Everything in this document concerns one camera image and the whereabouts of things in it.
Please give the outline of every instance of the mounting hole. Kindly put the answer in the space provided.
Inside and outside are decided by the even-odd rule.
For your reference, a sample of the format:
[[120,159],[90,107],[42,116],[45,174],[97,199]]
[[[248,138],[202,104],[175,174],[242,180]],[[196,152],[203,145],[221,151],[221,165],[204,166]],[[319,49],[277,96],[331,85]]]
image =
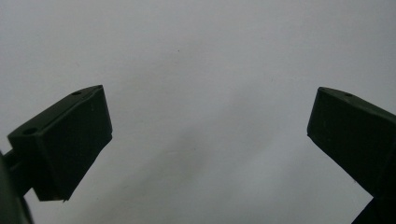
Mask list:
[[28,135],[28,134],[32,134],[32,133],[35,133],[35,132],[37,132],[37,128],[30,128],[30,129],[26,129],[26,130],[23,132],[23,134]]

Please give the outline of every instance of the screw hole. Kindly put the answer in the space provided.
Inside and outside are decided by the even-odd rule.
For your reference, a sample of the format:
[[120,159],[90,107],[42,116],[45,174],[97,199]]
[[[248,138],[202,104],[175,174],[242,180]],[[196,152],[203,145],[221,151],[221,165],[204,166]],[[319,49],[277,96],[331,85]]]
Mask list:
[[23,132],[23,134],[28,135],[28,134],[32,134],[32,133],[35,133],[35,132],[37,132],[37,128],[30,128],[30,129],[26,129],[26,130]]

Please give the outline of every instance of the white background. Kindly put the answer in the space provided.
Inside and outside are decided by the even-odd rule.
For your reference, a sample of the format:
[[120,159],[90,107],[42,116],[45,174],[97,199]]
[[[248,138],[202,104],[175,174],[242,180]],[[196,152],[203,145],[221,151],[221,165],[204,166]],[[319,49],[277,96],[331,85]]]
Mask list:
[[396,2],[0,3],[0,148],[103,84],[113,140],[35,223],[350,223],[371,200],[306,136],[319,86],[396,113]]

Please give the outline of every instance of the gray wall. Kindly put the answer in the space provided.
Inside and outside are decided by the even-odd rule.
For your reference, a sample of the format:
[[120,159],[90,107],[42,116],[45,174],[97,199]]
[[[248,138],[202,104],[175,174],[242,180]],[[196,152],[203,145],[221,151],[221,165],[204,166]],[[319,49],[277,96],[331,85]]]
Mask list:
[[371,200],[306,136],[319,86],[396,113],[390,0],[0,3],[0,148],[103,84],[114,139],[36,223],[350,223]]

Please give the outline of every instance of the black plastic part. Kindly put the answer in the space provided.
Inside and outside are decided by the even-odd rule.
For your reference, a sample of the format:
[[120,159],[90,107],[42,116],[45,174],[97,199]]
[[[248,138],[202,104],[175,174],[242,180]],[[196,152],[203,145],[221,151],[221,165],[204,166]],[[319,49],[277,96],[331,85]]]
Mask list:
[[5,157],[0,152],[0,223],[32,224],[26,201],[15,191]]
[[28,169],[28,167],[26,167],[25,162],[20,161],[15,155],[15,150],[10,150],[4,158],[12,182],[15,185],[14,189],[18,195],[23,196],[32,187],[29,176],[26,176],[26,169]]
[[352,224],[394,224],[396,202],[372,199]]
[[396,116],[350,93],[319,88],[308,136],[377,199],[396,199]]
[[111,140],[111,133],[105,92],[100,85],[69,94],[24,123],[8,139],[15,164],[25,167],[24,176],[38,199],[53,201],[70,199]]

